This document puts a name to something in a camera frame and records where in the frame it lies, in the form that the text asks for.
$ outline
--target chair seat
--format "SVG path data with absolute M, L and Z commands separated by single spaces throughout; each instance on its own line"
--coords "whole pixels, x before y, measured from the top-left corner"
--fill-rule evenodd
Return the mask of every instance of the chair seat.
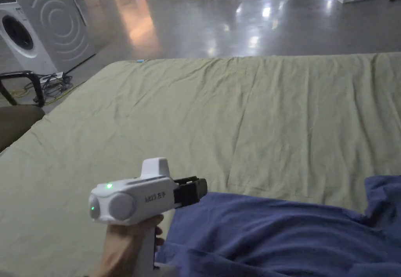
M 44 115 L 42 109 L 33 105 L 0 108 L 0 151 L 18 140 Z

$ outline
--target person's hand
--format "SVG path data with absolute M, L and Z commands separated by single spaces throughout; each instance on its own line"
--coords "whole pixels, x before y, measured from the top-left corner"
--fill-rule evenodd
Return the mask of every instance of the person's hand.
M 131 277 L 146 232 L 156 227 L 156 235 L 162 234 L 157 225 L 163 218 L 161 214 L 132 226 L 107 226 L 101 264 L 91 277 Z M 156 238 L 155 244 L 161 246 L 164 240 Z

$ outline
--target green bedsheet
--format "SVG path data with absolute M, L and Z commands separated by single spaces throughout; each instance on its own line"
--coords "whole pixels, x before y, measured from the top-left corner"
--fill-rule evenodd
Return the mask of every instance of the green bedsheet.
M 210 191 L 363 211 L 364 179 L 401 170 L 400 68 L 401 54 L 111 64 L 0 155 L 0 268 L 86 273 L 105 230 L 90 190 L 146 158 Z

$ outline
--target circular knob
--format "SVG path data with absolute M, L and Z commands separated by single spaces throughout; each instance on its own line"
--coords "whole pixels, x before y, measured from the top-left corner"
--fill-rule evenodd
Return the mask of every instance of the circular knob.
M 109 203 L 109 213 L 116 220 L 128 220 L 135 212 L 135 201 L 128 194 L 117 193 Z
M 100 215 L 100 205 L 97 197 L 90 195 L 89 197 L 89 213 L 90 217 L 96 220 Z

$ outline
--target white washing machine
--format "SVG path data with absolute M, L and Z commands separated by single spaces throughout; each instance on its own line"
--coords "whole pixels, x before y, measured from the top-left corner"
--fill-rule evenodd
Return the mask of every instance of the white washing machine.
M 0 0 L 0 33 L 37 74 L 70 71 L 95 54 L 74 0 Z

